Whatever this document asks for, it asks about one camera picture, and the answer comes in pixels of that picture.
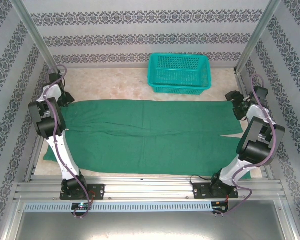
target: striped wall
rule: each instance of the striped wall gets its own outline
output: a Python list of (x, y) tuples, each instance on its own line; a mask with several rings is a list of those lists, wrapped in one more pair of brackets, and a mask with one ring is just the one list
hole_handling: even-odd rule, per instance
[(300, 0), (282, 0), (240, 73), (246, 92), (258, 73), (269, 89), (267, 103), (286, 133), (271, 164), (281, 179), (300, 233)]
[(269, 0), (25, 0), (57, 63), (144, 68), (151, 53), (234, 67)]
[(41, 94), (47, 68), (12, 4), (0, 0), (0, 230), (33, 153), (37, 134), (28, 104)]

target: beige floor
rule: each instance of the beige floor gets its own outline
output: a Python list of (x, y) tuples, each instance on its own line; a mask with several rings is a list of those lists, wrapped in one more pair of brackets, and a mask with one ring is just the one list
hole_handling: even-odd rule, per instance
[[(68, 69), (65, 77), (65, 90), (74, 97), (76, 102), (87, 100), (126, 99), (151, 101), (225, 101), (225, 94), (238, 90), (233, 69), (211, 69), (212, 87), (201, 95), (180, 95), (154, 93), (148, 86), (147, 69)], [(248, 126), (246, 121), (241, 122), (242, 129)], [(231, 137), (240, 138), (242, 133)], [(36, 175), (60, 175), (61, 171), (56, 162), (43, 160), (48, 144), (44, 142)], [(85, 176), (127, 176), (127, 174), (99, 173), (82, 169)], [(141, 177), (142, 174), (129, 174), (131, 177)], [(147, 175), (148, 177), (161, 177), (163, 175)], [(261, 171), (255, 169), (251, 172), (253, 178), (262, 178)]]

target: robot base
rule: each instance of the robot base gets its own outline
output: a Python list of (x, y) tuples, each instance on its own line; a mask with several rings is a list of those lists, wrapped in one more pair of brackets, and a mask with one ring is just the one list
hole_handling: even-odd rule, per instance
[(193, 183), (193, 196), (194, 199), (226, 199), (227, 195), (229, 199), (239, 198), (237, 188), (229, 187), (231, 189), (225, 190), (224, 187), (215, 184), (212, 188), (209, 182), (197, 182)]
[[(84, 184), (86, 190), (89, 194), (90, 201), (93, 200), (103, 200), (105, 195), (104, 184)], [(78, 185), (74, 189), (69, 188), (66, 181), (62, 182), (60, 200), (86, 200), (86, 194), (82, 188)]]

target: cable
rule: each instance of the cable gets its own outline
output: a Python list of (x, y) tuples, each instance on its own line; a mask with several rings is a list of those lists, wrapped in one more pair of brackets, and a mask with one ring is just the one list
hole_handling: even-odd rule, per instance
[(246, 168), (260, 167), (260, 166), (266, 164), (266, 163), (270, 160), (270, 158), (272, 157), (272, 155), (274, 154), (275, 148), (276, 148), (276, 144), (277, 144), (276, 130), (275, 130), (275, 127), (274, 127), (274, 125), (273, 125), (273, 123), (272, 123), (271, 117), (270, 117), (269, 114), (267, 113), (266, 109), (261, 105), (260, 100), (259, 100), (259, 98), (258, 98), (258, 96), (257, 96), (257, 94), (256, 94), (256, 91), (254, 90), (254, 83), (253, 83), (254, 77), (259, 77), (259, 78), (261, 79), (261, 81), (262, 81), (262, 87), (264, 87), (265, 81), (264, 81), (264, 79), (262, 78), (261, 75), (259, 75), (259, 74), (257, 74), (257, 73), (253, 74), (253, 75), (251, 76), (251, 89), (252, 89), (252, 93), (253, 93), (253, 95), (254, 95), (254, 98), (255, 98), (256, 102), (258, 103), (258, 105), (259, 105), (259, 108), (263, 111), (264, 116), (265, 116), (265, 119), (267, 119), (267, 121), (269, 122), (271, 131), (272, 131), (273, 145), (272, 145), (272, 148), (271, 148), (271, 150), (270, 150), (270, 152), (269, 152), (269, 155), (268, 155), (262, 162), (257, 163), (257, 164), (249, 164), (249, 165), (246, 165), (246, 166), (240, 168), (238, 171), (236, 171), (236, 172), (234, 173), (234, 175), (232, 176), (232, 183), (234, 184), (234, 186), (236, 186), (236, 187), (239, 188), (239, 189), (249, 191), (249, 194), (248, 194), (248, 196), (247, 196), (244, 200), (242, 200), (238, 205), (234, 206), (234, 207), (231, 208), (229, 211), (227, 211), (226, 213), (224, 213), (224, 215), (229, 214), (229, 213), (231, 213), (233, 210), (237, 209), (237, 208), (238, 208), (239, 206), (241, 206), (244, 202), (246, 202), (246, 201), (251, 197), (251, 195), (252, 195), (252, 190), (251, 190), (250, 188), (243, 187), (243, 186), (239, 186), (238, 184), (236, 184), (236, 182), (235, 182), (236, 176), (237, 176), (239, 173), (241, 173), (241, 172), (242, 172), (244, 169), (246, 169)]
[(199, 177), (199, 178), (201, 178), (202, 180), (205, 180), (205, 181), (211, 181), (211, 179), (212, 179), (212, 178), (210, 178), (210, 179), (204, 178), (204, 177), (199, 176), (199, 175), (192, 175), (192, 176), (190, 177), (190, 183), (191, 183), (192, 186), (194, 185), (193, 182), (191, 181), (191, 178), (192, 178), (193, 176)]
[(55, 150), (56, 150), (56, 154), (61, 162), (61, 164), (63, 165), (63, 167), (71, 174), (71, 176), (76, 180), (76, 182), (80, 185), (80, 187), (83, 189), (84, 191), (84, 194), (86, 196), (86, 199), (88, 201), (88, 208), (87, 208), (87, 211), (82, 215), (82, 216), (77, 216), (76, 215), (76, 211), (73, 212), (73, 215), (75, 218), (84, 218), (90, 208), (91, 208), (91, 203), (90, 203), (90, 199), (89, 199), (89, 193), (87, 192), (85, 186), (80, 182), (80, 180), (77, 178), (77, 176), (70, 170), (70, 168), (65, 164), (65, 162), (62, 160), (61, 158), (61, 155), (60, 155), (60, 152), (59, 152), (59, 148), (58, 148), (58, 141), (57, 141), (57, 128), (58, 128), (58, 120), (57, 120), (57, 112), (56, 110), (54, 109), (53, 105), (51, 104), (51, 102), (46, 98), (47, 96), (47, 93), (49, 92), (49, 90), (56, 84), (58, 84), (62, 79), (65, 78), (68, 70), (67, 70), (67, 67), (62, 65), (62, 64), (57, 64), (55, 66), (53, 66), (52, 68), (50, 68), (50, 70), (48, 71), (47, 73), (47, 79), (49, 79), (49, 74), (51, 73), (51, 71), (57, 67), (63, 67), (65, 69), (64, 71), (64, 74), (62, 77), (60, 77), (58, 80), (56, 80), (55, 82), (53, 82), (52, 84), (50, 84), (46, 90), (44, 90), (43, 92), (43, 99), (46, 101), (46, 103), (48, 104), (49, 108), (51, 109), (52, 113), (53, 113), (53, 116), (54, 116), (54, 129), (53, 129), (53, 141), (54, 141), (54, 146), (55, 146)]

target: plastic basket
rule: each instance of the plastic basket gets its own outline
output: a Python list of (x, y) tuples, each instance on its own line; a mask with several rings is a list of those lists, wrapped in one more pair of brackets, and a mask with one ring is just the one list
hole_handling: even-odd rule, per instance
[(155, 93), (200, 95), (211, 87), (209, 60), (204, 55), (153, 53), (148, 84)]

